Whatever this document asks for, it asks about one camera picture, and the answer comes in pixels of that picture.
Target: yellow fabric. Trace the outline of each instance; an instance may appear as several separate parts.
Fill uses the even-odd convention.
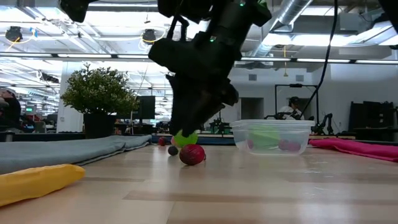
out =
[[[0,207],[20,200],[42,197],[84,176],[83,168],[70,164],[31,168],[0,175]]]

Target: potted plant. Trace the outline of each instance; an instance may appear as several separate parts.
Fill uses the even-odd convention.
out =
[[[138,100],[127,86],[124,74],[111,68],[91,69],[85,64],[68,79],[61,96],[65,106],[83,113],[86,138],[103,138],[113,133],[117,114],[130,114]]]

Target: green plant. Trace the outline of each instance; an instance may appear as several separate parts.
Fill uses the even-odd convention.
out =
[[[111,68],[90,69],[89,64],[74,71],[68,88],[61,96],[65,106],[84,114],[130,114],[138,100],[127,87],[124,74]]]

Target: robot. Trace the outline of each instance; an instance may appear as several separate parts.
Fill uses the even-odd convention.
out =
[[[89,3],[95,1],[60,0],[60,6],[71,20],[83,22]],[[384,7],[388,0],[380,2]],[[263,26],[272,15],[265,0],[158,0],[157,5],[162,15],[174,19],[167,37],[153,44],[149,58],[175,73],[166,76],[174,92],[170,134],[182,129],[182,136],[187,137],[224,104],[238,102],[229,72],[242,57],[240,49],[252,24]],[[386,12],[395,25],[397,15]],[[183,17],[210,22],[205,32],[187,41],[189,23]],[[177,21],[182,24],[181,38],[175,41]]]

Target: gray fabric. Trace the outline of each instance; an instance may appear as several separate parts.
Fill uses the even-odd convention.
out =
[[[0,174],[58,164],[87,164],[143,147],[151,136],[110,136],[101,139],[0,143]]]

